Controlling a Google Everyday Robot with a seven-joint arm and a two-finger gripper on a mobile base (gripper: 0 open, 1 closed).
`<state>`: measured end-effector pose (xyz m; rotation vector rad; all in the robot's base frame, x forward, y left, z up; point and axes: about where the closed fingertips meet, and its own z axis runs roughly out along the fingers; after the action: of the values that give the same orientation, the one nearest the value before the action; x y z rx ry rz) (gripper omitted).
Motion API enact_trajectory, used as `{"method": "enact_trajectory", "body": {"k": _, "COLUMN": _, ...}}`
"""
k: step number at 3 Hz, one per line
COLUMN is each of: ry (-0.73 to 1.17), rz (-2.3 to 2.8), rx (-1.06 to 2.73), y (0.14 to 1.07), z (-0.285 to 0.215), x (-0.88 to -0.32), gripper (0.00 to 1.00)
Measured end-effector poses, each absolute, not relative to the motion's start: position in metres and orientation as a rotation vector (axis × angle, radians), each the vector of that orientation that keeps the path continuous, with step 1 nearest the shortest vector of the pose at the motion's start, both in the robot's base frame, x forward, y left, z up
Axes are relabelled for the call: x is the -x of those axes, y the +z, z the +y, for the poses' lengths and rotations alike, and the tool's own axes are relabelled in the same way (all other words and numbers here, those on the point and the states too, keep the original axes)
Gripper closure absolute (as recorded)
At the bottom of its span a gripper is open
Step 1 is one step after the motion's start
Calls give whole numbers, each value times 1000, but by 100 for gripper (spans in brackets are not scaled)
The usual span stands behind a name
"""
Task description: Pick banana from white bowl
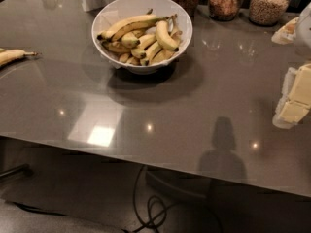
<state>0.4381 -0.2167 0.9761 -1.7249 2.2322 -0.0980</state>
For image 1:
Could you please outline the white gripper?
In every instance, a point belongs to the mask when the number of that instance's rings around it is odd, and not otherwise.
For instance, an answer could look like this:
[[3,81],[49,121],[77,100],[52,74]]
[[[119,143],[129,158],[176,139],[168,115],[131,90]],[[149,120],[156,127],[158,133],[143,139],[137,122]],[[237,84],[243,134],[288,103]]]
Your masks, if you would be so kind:
[[291,129],[309,113],[310,106],[311,64],[301,66],[298,71],[290,67],[283,80],[272,124],[281,129]]

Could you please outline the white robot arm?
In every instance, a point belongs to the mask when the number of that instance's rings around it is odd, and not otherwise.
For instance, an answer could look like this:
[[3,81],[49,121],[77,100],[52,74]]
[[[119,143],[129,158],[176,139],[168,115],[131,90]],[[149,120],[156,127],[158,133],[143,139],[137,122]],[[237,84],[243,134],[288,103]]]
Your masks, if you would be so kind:
[[298,17],[275,32],[271,41],[280,45],[293,44],[296,53],[306,60],[298,69],[288,69],[272,119],[274,126],[291,129],[311,110],[311,3]]

